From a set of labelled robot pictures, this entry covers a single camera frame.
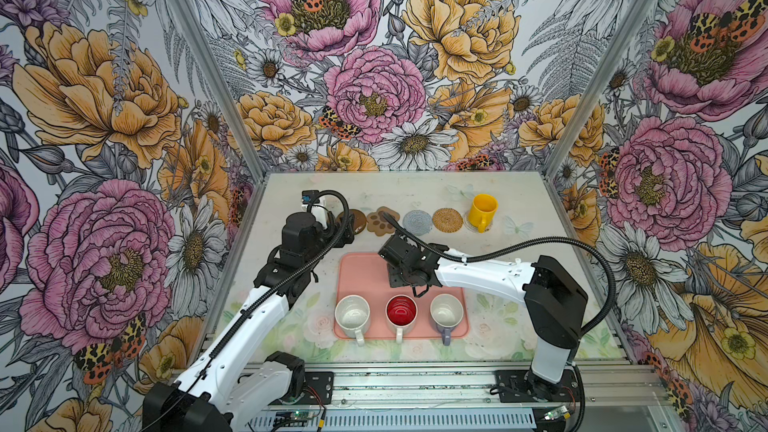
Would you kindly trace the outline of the left circuit board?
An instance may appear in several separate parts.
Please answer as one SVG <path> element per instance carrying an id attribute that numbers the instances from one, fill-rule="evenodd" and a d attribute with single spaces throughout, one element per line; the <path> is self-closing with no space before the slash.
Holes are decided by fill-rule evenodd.
<path id="1" fill-rule="evenodd" d="M 275 432 L 286 427 L 305 427 L 318 417 L 319 413 L 311 413 L 310 411 L 281 412 L 275 416 L 271 431 Z"/>

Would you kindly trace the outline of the dark brown round coaster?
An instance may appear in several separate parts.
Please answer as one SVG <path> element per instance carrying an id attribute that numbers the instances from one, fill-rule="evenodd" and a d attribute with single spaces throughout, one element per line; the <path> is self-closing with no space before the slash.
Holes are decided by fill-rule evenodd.
<path id="1" fill-rule="evenodd" d="M 366 229 L 367 218 L 360 210 L 350 209 L 348 213 L 341 212 L 336 218 L 336 223 L 343 227 L 346 235 L 354 236 Z"/>

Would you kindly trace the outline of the brown paw shaped coaster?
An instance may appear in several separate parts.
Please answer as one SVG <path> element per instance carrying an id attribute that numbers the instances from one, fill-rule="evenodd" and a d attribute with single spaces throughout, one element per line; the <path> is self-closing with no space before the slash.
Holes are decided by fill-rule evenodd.
<path id="1" fill-rule="evenodd" d="M 387 215 L 395 221 L 400 220 L 400 214 L 398 212 L 385 206 L 379 207 L 376 211 L 369 213 L 366 216 L 366 229 L 378 237 L 393 234 L 395 232 L 395 228 L 385 217 L 383 217 L 383 215 Z"/>

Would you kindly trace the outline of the circuit board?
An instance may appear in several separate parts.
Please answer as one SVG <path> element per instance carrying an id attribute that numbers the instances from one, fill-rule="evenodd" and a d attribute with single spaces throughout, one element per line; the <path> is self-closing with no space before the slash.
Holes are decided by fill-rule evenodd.
<path id="1" fill-rule="evenodd" d="M 318 417 L 319 413 L 311 413 L 310 411 L 281 412 L 275 416 L 271 431 L 275 432 L 286 427 L 305 427 Z"/>
<path id="2" fill-rule="evenodd" d="M 545 421 L 568 420 L 569 418 L 570 411 L 569 408 L 565 405 L 551 409 L 543 415 L 543 419 Z"/>

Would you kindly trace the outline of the yellow mug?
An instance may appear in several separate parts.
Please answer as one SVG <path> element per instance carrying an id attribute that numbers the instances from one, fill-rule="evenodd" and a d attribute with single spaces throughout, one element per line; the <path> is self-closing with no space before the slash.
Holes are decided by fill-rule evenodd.
<path id="1" fill-rule="evenodd" d="M 498 201 L 489 194 L 476 195 L 468 212 L 469 221 L 483 233 L 486 225 L 493 220 L 498 210 Z"/>

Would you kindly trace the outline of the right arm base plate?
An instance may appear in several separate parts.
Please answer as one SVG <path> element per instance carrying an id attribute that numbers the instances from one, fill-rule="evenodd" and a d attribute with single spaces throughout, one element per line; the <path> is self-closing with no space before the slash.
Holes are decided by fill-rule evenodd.
<path id="1" fill-rule="evenodd" d="M 494 377 L 491 392 L 502 403 L 576 403 L 583 396 L 581 381 L 572 369 L 566 369 L 557 384 L 522 369 L 497 370 Z"/>

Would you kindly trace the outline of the pink silicone tray mat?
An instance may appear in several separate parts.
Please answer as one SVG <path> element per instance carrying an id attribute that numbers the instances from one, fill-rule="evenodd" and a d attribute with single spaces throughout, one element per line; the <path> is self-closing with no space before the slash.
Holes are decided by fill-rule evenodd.
<path id="1" fill-rule="evenodd" d="M 460 288 L 433 287 L 414 301 L 418 306 L 418 316 L 414 328 L 405 336 L 405 340 L 440 340 L 440 333 L 432 325 L 430 306 L 441 294 L 454 296 L 464 313 L 462 321 L 452 332 L 454 339 L 463 338 L 469 332 L 464 292 Z M 394 341 L 396 334 L 387 325 L 385 306 L 396 295 L 413 297 L 409 287 L 391 288 L 386 262 L 376 253 L 349 253 L 340 260 L 337 284 L 337 302 L 349 295 L 364 298 L 370 306 L 371 323 L 363 333 L 366 341 Z"/>

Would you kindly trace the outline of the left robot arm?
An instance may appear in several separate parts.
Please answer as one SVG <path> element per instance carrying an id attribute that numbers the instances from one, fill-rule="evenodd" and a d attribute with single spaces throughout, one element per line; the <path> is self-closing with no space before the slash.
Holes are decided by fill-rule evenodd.
<path id="1" fill-rule="evenodd" d="M 354 240 L 354 215 L 341 193 L 308 190 L 302 203 L 304 211 L 287 217 L 238 314 L 172 384 L 157 383 L 145 395 L 143 430 L 237 431 L 271 402 L 300 394 L 304 362 L 291 354 L 274 354 L 259 371 L 242 373 L 315 280 L 319 262 Z"/>

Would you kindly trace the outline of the clear patterned round coaster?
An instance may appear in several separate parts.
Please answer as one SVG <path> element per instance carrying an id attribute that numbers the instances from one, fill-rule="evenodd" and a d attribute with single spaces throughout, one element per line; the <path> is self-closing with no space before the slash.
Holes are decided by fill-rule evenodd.
<path id="1" fill-rule="evenodd" d="M 483 230 L 483 233 L 490 232 L 493 229 L 493 227 L 494 227 L 494 221 L 491 220 L 486 225 L 485 229 Z M 480 233 L 480 230 L 469 221 L 469 217 L 467 215 L 464 216 L 464 228 L 470 231 L 471 233 Z"/>

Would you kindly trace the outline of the grey round felt coaster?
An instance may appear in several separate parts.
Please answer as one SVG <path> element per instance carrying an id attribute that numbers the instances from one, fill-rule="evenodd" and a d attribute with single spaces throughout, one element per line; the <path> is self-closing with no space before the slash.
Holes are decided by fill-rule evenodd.
<path id="1" fill-rule="evenodd" d="M 429 213 L 423 210 L 412 210 L 402 219 L 403 227 L 415 236 L 423 236 L 432 230 L 433 222 Z"/>

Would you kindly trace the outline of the white lavender mug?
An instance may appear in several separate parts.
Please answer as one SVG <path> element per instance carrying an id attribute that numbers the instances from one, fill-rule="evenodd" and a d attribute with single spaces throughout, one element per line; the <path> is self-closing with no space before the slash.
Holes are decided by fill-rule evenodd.
<path id="1" fill-rule="evenodd" d="M 451 294 L 440 294 L 430 304 L 430 320 L 439 334 L 442 344 L 450 346 L 452 333 L 464 319 L 464 307 L 461 301 Z"/>

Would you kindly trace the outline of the woven rattan round coaster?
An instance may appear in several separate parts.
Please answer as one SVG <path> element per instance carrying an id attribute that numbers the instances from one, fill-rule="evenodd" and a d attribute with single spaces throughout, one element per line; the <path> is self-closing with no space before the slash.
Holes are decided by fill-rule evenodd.
<path id="1" fill-rule="evenodd" d="M 443 233 L 455 233 L 462 228 L 463 217 L 456 209 L 441 208 L 432 215 L 432 223 Z"/>

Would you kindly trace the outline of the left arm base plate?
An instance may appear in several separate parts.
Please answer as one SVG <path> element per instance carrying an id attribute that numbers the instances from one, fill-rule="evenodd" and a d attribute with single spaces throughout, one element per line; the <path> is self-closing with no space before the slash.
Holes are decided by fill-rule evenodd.
<path id="1" fill-rule="evenodd" d="M 310 371 L 305 373 L 304 388 L 298 392 L 297 396 L 286 396 L 279 398 L 274 405 L 284 406 L 318 406 L 317 398 L 309 391 L 313 389 L 320 397 L 320 402 L 327 406 L 332 401 L 334 389 L 335 374 L 330 371 Z"/>

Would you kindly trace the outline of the aluminium front rail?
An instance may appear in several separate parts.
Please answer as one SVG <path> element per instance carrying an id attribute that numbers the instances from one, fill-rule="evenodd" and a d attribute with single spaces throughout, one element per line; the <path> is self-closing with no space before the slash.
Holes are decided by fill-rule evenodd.
<path id="1" fill-rule="evenodd" d="M 669 404 L 666 390 L 649 366 L 622 361 L 582 361 L 585 401 L 595 407 L 646 407 Z M 431 409 L 468 406 L 498 408 L 490 393 L 496 373 L 525 374 L 524 362 L 430 362 L 314 364 L 309 374 L 331 372 L 333 384 L 322 385 L 330 410 Z"/>

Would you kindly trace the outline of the red inside mug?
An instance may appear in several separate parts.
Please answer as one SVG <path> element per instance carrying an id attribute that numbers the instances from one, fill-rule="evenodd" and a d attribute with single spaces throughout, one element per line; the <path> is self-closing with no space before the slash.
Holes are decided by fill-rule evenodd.
<path id="1" fill-rule="evenodd" d="M 418 318 L 418 306 L 415 300 L 406 295 L 396 295 L 387 302 L 385 313 L 388 326 L 395 336 L 395 342 L 402 344 Z"/>

